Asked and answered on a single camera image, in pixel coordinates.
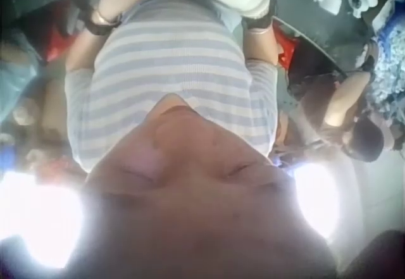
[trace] light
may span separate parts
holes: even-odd
[[[322,165],[305,164],[294,172],[301,211],[321,236],[329,239],[339,220],[339,195],[333,176]]]
[[[37,186],[35,177],[6,173],[0,183],[0,241],[20,235],[30,255],[48,268],[64,268],[83,222],[79,196],[71,189]]]
[[[60,187],[36,187],[30,202],[21,232],[29,253],[43,266],[64,268],[82,229],[78,195]]]
[[[35,186],[35,177],[7,171],[0,182],[0,241],[20,234],[27,197]]]

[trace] man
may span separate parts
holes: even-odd
[[[101,0],[72,47],[69,137],[89,176],[70,278],[334,276],[266,157],[275,0],[218,1],[245,16],[244,55],[212,0],[146,1],[109,38],[140,0]]]
[[[224,5],[245,16],[244,52],[225,27]],[[101,0],[66,61],[68,133],[82,168],[91,172],[146,118],[175,106],[190,106],[267,156],[277,124],[274,7],[274,0]]]

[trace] striped shirt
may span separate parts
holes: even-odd
[[[267,155],[277,125],[277,69],[245,61],[214,12],[152,0],[116,29],[95,69],[66,76],[73,157],[90,172],[167,94]]]

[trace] dark hair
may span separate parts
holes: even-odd
[[[382,131],[369,118],[362,118],[354,125],[352,139],[342,146],[342,150],[353,159],[374,162],[381,155],[383,147]]]

